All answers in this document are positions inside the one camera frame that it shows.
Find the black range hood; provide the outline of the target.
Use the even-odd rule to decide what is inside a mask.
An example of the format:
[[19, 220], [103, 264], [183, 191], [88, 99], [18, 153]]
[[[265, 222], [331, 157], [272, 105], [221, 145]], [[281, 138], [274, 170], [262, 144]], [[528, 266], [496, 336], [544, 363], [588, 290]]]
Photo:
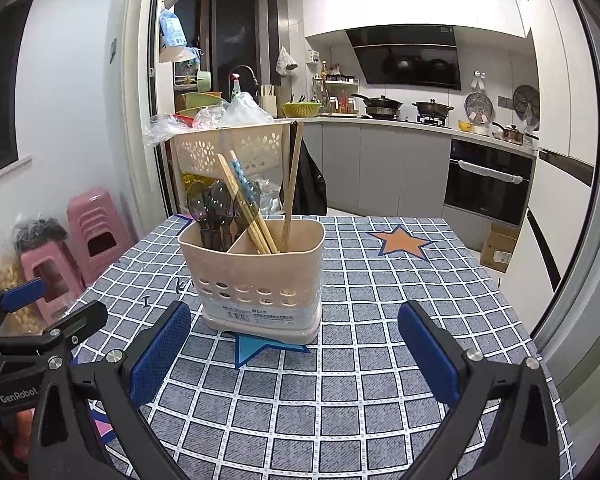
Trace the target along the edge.
[[381, 25], [346, 30], [368, 84], [460, 91], [460, 58], [450, 25]]

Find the grey kitchen cabinets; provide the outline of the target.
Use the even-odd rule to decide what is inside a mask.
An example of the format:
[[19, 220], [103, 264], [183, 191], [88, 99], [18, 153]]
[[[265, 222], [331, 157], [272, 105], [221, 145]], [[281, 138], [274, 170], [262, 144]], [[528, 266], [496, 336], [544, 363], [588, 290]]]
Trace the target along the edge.
[[304, 143], [326, 182], [329, 208], [360, 216], [443, 214], [452, 138], [370, 119], [318, 118]]

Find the cardboard box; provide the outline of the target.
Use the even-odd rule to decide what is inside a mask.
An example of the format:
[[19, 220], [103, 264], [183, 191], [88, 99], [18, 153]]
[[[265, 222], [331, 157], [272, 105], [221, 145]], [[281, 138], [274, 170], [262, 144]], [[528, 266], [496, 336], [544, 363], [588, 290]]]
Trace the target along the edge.
[[480, 263], [489, 269], [505, 273], [513, 257], [520, 229], [492, 222], [480, 254]]

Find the beige perforated storage cart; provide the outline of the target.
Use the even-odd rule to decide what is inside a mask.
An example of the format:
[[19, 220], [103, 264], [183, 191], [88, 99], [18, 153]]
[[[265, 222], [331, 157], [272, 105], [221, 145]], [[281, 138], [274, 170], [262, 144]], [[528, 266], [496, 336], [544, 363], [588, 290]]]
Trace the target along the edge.
[[236, 156], [247, 177], [264, 176], [283, 166], [283, 138], [288, 125], [225, 127], [211, 130], [189, 130], [170, 140], [176, 166], [182, 174], [212, 180], [223, 180], [218, 155], [227, 162]]

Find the black wok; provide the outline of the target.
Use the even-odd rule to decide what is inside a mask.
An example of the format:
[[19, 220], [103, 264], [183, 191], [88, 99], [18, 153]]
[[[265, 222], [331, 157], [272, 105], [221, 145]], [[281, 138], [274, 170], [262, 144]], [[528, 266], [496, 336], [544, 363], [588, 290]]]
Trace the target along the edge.
[[400, 115], [402, 103], [386, 96], [376, 96], [369, 98], [362, 94], [353, 93], [352, 98], [359, 98], [366, 107], [366, 114], [375, 119], [396, 120]]

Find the green colander basket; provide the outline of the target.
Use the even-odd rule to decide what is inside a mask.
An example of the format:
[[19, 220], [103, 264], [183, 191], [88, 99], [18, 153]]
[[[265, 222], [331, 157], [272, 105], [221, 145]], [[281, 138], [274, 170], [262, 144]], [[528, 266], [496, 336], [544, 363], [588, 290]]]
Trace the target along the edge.
[[320, 107], [319, 102], [288, 102], [282, 105], [282, 110], [287, 118], [316, 117]]

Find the bag of yellow balls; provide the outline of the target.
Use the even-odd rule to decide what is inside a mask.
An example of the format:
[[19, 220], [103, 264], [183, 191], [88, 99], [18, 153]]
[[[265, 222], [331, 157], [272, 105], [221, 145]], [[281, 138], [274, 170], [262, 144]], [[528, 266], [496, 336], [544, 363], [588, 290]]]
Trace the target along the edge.
[[[0, 291], [16, 288], [26, 282], [20, 259], [9, 240], [0, 240]], [[43, 324], [35, 304], [27, 304], [6, 315], [0, 334], [33, 335], [42, 332]]]

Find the black built-in oven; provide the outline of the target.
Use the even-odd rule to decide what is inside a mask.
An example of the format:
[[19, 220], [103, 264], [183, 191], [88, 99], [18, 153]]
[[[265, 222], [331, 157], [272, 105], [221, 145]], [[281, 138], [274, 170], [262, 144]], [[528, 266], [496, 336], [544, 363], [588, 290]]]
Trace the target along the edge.
[[527, 156], [453, 140], [444, 203], [518, 226], [532, 171], [533, 160]]

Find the blue patterned chopstick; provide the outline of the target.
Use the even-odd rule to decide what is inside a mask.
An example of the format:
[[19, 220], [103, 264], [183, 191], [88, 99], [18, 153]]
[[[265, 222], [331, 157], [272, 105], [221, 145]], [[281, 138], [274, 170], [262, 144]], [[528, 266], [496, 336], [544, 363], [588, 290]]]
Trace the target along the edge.
[[247, 202], [250, 204], [257, 203], [253, 184], [247, 179], [245, 171], [242, 169], [242, 164], [239, 162], [234, 151], [230, 151], [230, 163], [232, 164], [237, 181], [242, 189], [242, 194], [244, 194]]

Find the short pink plastic stool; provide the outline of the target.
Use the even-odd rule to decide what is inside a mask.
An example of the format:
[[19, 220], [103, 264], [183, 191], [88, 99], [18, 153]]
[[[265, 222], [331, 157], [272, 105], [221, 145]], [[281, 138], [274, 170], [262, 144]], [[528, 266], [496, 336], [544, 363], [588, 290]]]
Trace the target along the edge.
[[47, 325], [53, 324], [84, 292], [78, 265], [65, 242], [48, 242], [23, 252], [20, 262], [28, 281], [42, 278], [45, 284], [45, 292], [35, 304]]

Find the black pot on stove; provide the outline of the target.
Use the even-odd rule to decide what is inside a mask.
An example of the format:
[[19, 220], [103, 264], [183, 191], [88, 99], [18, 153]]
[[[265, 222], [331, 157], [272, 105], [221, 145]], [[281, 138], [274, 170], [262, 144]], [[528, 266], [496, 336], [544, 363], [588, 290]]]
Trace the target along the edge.
[[424, 125], [445, 127], [451, 110], [454, 107], [438, 103], [434, 99], [414, 102], [417, 110], [417, 121]]

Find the black hanging garment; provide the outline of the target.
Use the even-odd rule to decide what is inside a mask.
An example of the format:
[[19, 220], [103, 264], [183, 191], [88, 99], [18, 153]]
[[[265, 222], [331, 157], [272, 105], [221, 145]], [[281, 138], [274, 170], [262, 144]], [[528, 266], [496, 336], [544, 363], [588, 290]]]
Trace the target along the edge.
[[306, 216], [327, 214], [326, 182], [305, 143], [301, 145], [292, 213]]

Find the tall pink plastic stool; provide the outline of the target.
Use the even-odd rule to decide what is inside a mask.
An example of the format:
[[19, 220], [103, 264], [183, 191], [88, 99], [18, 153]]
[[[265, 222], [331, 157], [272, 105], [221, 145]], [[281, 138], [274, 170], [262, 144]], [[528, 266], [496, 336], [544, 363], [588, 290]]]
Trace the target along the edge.
[[67, 206], [69, 231], [85, 284], [91, 285], [129, 248], [132, 240], [106, 188], [73, 197]]

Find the beige utensil holder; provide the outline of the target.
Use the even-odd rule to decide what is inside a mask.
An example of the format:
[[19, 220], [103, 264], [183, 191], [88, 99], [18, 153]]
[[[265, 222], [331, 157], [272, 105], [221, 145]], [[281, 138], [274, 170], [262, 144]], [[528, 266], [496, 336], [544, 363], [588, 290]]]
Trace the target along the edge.
[[320, 327], [325, 228], [313, 219], [290, 222], [288, 252], [259, 255], [248, 233], [228, 252], [202, 246], [199, 226], [178, 236], [206, 324], [285, 344], [309, 344]]

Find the wooden chopstick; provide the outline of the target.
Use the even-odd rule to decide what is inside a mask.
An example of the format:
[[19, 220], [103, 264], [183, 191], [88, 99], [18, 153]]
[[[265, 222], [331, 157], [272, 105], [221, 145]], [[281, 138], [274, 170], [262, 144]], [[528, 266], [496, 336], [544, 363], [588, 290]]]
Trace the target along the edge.
[[254, 244], [263, 255], [278, 254], [278, 248], [260, 213], [260, 191], [257, 185], [248, 180], [242, 164], [234, 151], [230, 151], [230, 166], [232, 166], [242, 197], [238, 200], [240, 206], [246, 207], [245, 216], [249, 227], [254, 232]]
[[260, 229], [259, 221], [257, 219], [259, 211], [248, 200], [244, 188], [235, 176], [234, 170], [230, 168], [230, 164], [227, 162], [225, 156], [219, 154], [218, 162], [223, 171], [225, 182], [230, 190], [230, 196], [232, 196], [232, 199], [238, 206], [238, 210], [242, 214], [242, 218], [247, 223], [246, 229], [253, 244], [256, 245], [258, 253], [261, 255], [271, 255], [273, 246], [268, 244], [266, 236]]
[[301, 122], [294, 123], [294, 150], [292, 151], [291, 163], [289, 168], [289, 179], [285, 194], [285, 219], [283, 225], [283, 251], [289, 248], [292, 211], [294, 210], [294, 194], [296, 194], [297, 174], [300, 162], [300, 154], [303, 140], [303, 125]]
[[290, 177], [292, 158], [294, 157], [294, 136], [297, 133], [297, 128], [298, 122], [294, 120], [288, 126], [285, 127], [283, 137], [283, 186], [280, 189], [283, 192], [284, 207], [284, 223], [282, 232], [283, 252], [286, 252], [288, 249], [292, 204], [294, 203], [294, 199], [292, 198], [292, 192], [294, 192], [294, 188], [290, 185]]

